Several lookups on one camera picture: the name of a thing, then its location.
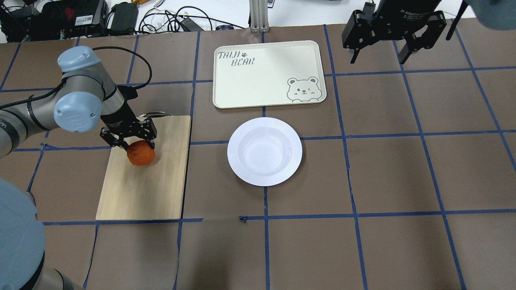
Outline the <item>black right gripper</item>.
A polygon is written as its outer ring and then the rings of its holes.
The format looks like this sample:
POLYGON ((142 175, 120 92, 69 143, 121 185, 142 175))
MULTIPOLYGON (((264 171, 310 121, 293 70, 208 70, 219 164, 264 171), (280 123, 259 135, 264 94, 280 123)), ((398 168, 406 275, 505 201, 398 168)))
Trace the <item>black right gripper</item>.
POLYGON ((420 49, 433 48, 447 26, 444 13, 437 10, 439 4, 439 0, 381 0, 379 5, 366 2, 363 9, 354 10, 341 34, 343 48, 352 52, 350 64, 363 48, 378 41, 406 41, 398 53, 400 64, 420 49))

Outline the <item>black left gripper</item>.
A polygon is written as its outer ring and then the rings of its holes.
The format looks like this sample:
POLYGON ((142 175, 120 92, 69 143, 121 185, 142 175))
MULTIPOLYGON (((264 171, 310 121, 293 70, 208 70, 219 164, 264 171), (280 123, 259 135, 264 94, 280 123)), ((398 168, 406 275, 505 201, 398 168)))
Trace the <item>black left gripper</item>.
POLYGON ((155 150, 157 129, 151 118, 139 120, 134 114, 109 114, 101 116, 105 124, 100 136, 111 147, 129 148, 125 138, 137 137, 145 140, 152 150, 155 150))

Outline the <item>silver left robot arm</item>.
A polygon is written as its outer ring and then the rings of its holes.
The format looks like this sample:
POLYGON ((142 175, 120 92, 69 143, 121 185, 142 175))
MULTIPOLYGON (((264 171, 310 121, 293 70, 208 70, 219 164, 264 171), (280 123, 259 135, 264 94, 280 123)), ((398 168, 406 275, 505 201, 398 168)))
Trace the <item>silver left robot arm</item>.
MULTIPOLYGON (((153 149, 157 130, 150 118, 138 120, 128 104, 139 86, 116 85, 96 55, 96 48, 76 46, 58 57, 59 84, 47 93, 1 105, 1 156, 28 137, 56 128, 88 132, 105 123, 100 136, 111 147, 128 151, 128 137, 153 149)), ((45 263, 44 224, 34 202, 17 186, 1 180, 1 288, 42 287, 45 263)))

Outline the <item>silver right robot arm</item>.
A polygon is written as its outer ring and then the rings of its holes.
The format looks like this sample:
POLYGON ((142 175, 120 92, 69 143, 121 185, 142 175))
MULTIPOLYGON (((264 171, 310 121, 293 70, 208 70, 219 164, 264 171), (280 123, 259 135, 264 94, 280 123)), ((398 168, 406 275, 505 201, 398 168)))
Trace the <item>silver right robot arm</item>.
MULTIPOLYGON (((354 64, 363 48, 379 41, 405 40, 398 53, 398 61, 405 64, 408 58, 435 46, 447 27, 444 12, 438 10, 438 0, 381 0, 379 4, 366 2, 363 9, 354 10, 341 33, 344 49, 351 52, 354 64)), ((516 27, 516 2, 514 0, 463 0, 450 25, 446 40, 450 40, 468 7, 477 20, 496 31, 511 31, 516 27)))

